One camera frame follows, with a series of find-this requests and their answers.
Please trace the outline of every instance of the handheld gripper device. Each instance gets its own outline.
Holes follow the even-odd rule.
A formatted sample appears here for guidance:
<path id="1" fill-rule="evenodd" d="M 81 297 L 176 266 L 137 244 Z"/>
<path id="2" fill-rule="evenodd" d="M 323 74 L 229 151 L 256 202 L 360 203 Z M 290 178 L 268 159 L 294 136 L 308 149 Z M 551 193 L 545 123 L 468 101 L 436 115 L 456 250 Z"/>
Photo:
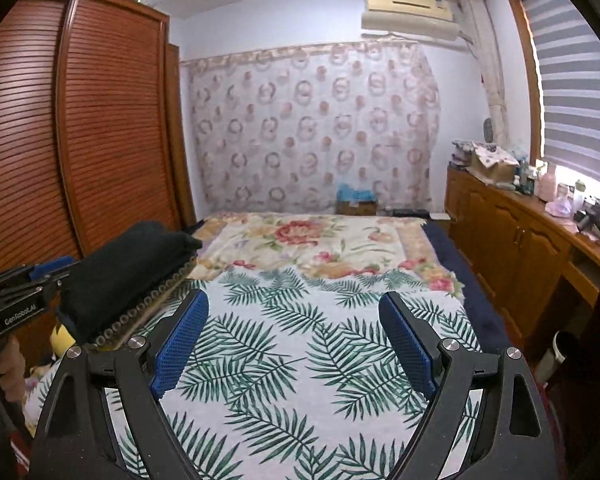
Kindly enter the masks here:
<path id="1" fill-rule="evenodd" d="M 465 349 L 417 319 L 396 292 L 378 306 L 380 323 L 411 386 L 429 405 L 409 447 L 388 479 L 436 480 L 451 451 L 470 390 L 482 390 L 480 410 L 454 480 L 556 480 L 551 428 L 522 352 Z"/>
<path id="2" fill-rule="evenodd" d="M 129 480 L 103 388 L 118 388 L 138 451 L 152 480 L 200 480 L 171 430 L 159 399 L 174 388 L 208 317 L 193 290 L 171 317 L 119 350 L 69 348 L 49 390 L 31 455 L 30 480 Z M 555 480 L 551 431 L 522 353 L 466 350 L 440 339 L 395 292 L 379 317 L 412 386 L 429 405 L 387 480 L 436 480 L 461 423 L 471 389 L 482 389 L 462 480 Z"/>

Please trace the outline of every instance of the blue gripper pad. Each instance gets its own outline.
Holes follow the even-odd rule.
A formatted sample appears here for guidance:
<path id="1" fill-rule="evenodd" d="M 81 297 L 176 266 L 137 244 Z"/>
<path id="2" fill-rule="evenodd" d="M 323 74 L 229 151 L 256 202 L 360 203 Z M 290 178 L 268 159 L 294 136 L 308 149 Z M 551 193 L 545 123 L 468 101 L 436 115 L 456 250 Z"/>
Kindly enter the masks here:
<path id="1" fill-rule="evenodd" d="M 155 374 L 149 385 L 155 399 L 161 399 L 165 392 L 173 390 L 178 384 L 208 316 L 209 299 L 200 290 L 155 357 Z"/>
<path id="2" fill-rule="evenodd" d="M 56 272 L 57 270 L 63 269 L 66 266 L 75 263 L 75 258 L 72 256 L 62 256 L 57 260 L 53 260 L 52 262 L 47 262 L 44 264 L 36 265 L 33 270 L 29 273 L 29 279 L 32 282 L 35 282 L 46 276 L 47 274 L 51 274 L 52 272 Z"/>
<path id="3" fill-rule="evenodd" d="M 414 390 L 433 398 L 436 385 L 433 381 L 433 363 L 416 337 L 413 329 L 404 319 L 395 303 L 388 295 L 380 298 L 378 314 L 382 328 L 400 361 Z"/>

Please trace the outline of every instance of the air conditioner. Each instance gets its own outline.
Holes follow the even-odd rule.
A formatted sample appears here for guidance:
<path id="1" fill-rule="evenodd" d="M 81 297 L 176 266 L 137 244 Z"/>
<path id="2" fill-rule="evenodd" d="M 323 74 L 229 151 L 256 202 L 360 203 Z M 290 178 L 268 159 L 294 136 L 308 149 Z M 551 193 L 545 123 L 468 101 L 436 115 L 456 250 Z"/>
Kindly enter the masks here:
<path id="1" fill-rule="evenodd" d="M 453 41 L 460 26 L 442 0 L 366 0 L 362 28 L 403 32 Z"/>

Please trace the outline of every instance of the wooden desk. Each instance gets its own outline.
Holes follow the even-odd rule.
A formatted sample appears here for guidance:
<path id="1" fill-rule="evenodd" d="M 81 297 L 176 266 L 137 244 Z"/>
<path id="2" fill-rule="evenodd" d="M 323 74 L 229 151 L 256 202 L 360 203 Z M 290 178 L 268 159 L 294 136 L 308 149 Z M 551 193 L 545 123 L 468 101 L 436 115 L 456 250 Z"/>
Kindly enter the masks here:
<path id="1" fill-rule="evenodd" d="M 596 304 L 600 240 L 580 234 L 571 219 L 548 215 L 537 197 L 486 186 L 449 168 L 445 208 L 452 239 L 491 303 L 525 341 L 525 352 L 543 352 L 581 297 Z"/>

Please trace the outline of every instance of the human hand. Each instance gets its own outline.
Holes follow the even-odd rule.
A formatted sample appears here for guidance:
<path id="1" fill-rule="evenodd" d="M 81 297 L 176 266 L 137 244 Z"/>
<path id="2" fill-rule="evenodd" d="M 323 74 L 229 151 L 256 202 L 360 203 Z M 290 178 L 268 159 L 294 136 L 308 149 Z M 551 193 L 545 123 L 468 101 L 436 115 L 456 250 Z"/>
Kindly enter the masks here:
<path id="1" fill-rule="evenodd" d="M 25 361 L 20 353 L 20 345 L 10 335 L 7 345 L 0 352 L 0 387 L 9 402 L 16 402 L 24 396 L 24 370 Z"/>

